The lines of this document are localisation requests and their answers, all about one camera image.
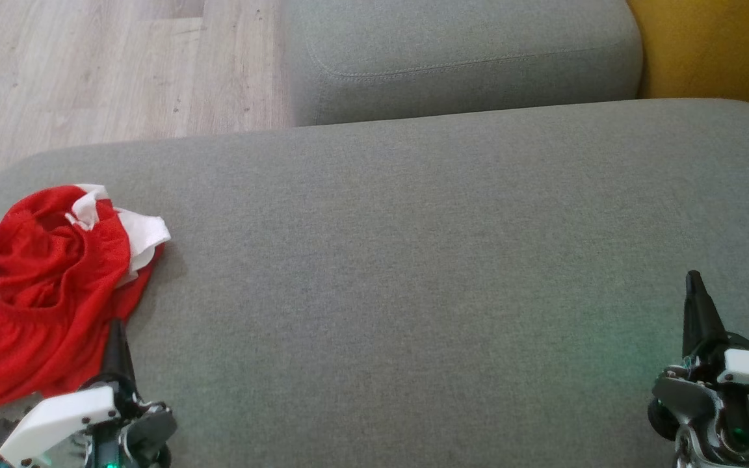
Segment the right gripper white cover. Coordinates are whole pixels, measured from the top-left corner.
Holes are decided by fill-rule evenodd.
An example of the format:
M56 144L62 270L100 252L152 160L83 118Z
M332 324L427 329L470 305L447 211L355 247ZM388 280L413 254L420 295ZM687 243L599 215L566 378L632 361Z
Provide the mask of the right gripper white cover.
M674 467L749 467L749 340L728 333L698 270L685 278L683 361L655 380L648 420Z

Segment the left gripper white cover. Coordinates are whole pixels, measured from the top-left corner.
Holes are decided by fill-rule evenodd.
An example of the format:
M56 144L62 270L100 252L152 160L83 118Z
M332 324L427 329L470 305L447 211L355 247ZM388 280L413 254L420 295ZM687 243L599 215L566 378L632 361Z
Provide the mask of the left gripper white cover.
M176 418L166 403L140 397L119 318L110 323L99 380L44 399L19 420L0 419L0 467L51 467L47 451L78 437L85 467L170 467Z

